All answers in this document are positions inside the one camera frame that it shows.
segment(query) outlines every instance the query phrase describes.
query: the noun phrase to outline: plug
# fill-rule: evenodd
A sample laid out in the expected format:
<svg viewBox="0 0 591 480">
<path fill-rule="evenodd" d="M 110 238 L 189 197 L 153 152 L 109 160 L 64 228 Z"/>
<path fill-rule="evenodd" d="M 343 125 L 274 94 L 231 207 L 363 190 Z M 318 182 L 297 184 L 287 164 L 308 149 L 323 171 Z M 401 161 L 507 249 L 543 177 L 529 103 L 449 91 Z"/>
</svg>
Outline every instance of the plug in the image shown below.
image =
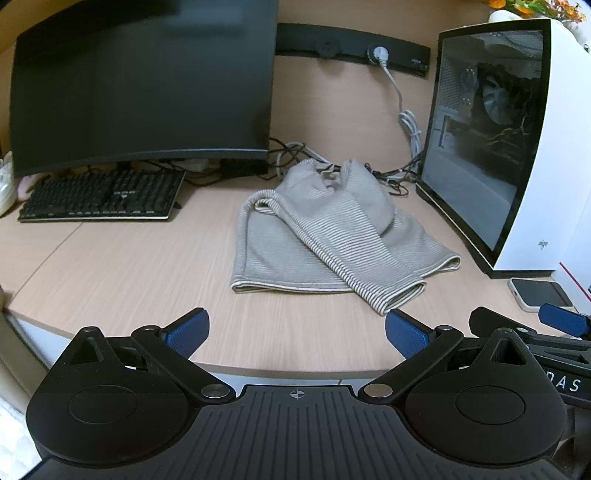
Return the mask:
<svg viewBox="0 0 591 480">
<path fill-rule="evenodd" d="M 372 55 L 382 68 L 388 66 L 389 52 L 386 47 L 375 47 Z"/>
</svg>

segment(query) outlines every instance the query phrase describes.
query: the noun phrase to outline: striped towel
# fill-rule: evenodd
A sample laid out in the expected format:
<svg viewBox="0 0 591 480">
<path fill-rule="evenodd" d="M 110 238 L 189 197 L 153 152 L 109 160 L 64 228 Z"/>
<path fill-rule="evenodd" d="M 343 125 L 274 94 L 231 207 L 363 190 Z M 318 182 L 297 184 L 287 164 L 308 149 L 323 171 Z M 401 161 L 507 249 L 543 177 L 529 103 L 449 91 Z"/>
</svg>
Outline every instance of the striped towel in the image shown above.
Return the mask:
<svg viewBox="0 0 591 480">
<path fill-rule="evenodd" d="M 396 208 L 367 169 L 340 173 L 305 160 L 275 190 L 242 206 L 232 273 L 235 292 L 354 291 L 380 315 L 419 295 L 424 277 L 456 270 L 460 257 Z"/>
</svg>

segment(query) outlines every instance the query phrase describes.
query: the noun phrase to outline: keyboard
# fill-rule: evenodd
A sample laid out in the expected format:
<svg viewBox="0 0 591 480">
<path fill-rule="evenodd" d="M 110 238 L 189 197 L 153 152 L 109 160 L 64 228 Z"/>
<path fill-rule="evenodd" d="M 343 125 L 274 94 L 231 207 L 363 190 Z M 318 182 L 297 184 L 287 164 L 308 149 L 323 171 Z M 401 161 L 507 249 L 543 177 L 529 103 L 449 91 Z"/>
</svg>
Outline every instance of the keyboard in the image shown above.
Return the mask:
<svg viewBox="0 0 591 480">
<path fill-rule="evenodd" d="M 183 171 L 162 170 L 49 178 L 36 185 L 18 220 L 167 220 L 183 179 Z"/>
</svg>

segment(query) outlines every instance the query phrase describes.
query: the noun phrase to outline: curved monitor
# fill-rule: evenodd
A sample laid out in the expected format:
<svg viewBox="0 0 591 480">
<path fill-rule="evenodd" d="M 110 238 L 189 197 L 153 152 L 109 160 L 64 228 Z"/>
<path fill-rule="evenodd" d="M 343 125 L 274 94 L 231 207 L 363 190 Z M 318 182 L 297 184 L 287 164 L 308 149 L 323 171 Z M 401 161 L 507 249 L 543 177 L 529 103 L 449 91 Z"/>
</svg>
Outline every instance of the curved monitor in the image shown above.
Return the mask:
<svg viewBox="0 0 591 480">
<path fill-rule="evenodd" d="M 15 175 L 266 159 L 277 0 L 84 0 L 18 37 Z"/>
</svg>

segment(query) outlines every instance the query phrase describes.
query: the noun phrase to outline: glass side panel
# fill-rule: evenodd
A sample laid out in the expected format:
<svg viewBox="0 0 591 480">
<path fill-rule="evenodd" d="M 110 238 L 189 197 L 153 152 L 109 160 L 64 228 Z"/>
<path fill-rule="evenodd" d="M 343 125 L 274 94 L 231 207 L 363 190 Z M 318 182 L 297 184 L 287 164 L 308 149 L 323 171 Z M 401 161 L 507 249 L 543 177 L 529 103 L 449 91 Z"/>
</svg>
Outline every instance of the glass side panel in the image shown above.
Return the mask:
<svg viewBox="0 0 591 480">
<path fill-rule="evenodd" d="M 494 250 L 540 132 L 543 32 L 443 41 L 423 181 Z"/>
</svg>

